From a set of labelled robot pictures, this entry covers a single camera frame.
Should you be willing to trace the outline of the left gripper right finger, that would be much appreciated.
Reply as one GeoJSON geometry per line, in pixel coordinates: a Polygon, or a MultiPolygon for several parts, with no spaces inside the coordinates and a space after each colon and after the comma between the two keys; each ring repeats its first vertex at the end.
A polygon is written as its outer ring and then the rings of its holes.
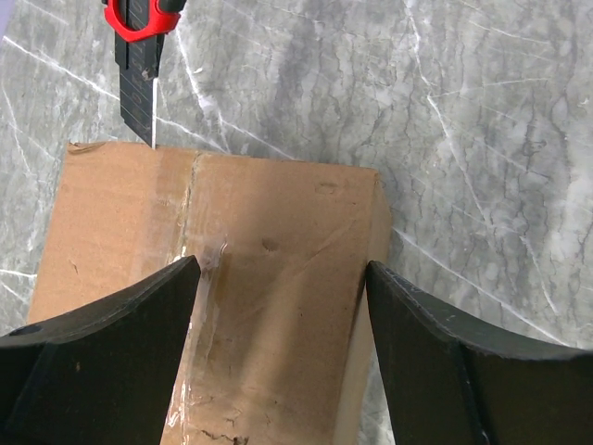
{"type": "Polygon", "coordinates": [[[588,444],[592,354],[502,329],[381,262],[365,272],[398,444],[588,444]]]}

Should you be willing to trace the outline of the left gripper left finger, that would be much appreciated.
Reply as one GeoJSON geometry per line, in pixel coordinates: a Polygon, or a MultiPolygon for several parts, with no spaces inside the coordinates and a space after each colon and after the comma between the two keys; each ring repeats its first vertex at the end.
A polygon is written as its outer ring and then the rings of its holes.
{"type": "Polygon", "coordinates": [[[184,257],[3,336],[2,443],[160,443],[199,278],[184,257]]]}

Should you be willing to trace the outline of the brown cardboard express box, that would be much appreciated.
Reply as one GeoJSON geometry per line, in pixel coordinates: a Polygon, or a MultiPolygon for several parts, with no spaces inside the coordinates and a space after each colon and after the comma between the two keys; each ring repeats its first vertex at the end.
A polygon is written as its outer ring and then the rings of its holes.
{"type": "Polygon", "coordinates": [[[29,320],[195,256],[164,442],[354,444],[373,349],[363,275],[391,222],[369,168],[68,144],[29,320]]]}

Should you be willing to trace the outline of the red black utility knife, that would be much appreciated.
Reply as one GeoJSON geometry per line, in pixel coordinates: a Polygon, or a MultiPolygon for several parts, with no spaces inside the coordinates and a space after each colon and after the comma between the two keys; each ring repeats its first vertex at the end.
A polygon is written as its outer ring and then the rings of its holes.
{"type": "Polygon", "coordinates": [[[120,115],[151,148],[157,146],[157,90],[165,37],[172,32],[185,0],[107,0],[107,24],[115,36],[120,73],[120,115]]]}

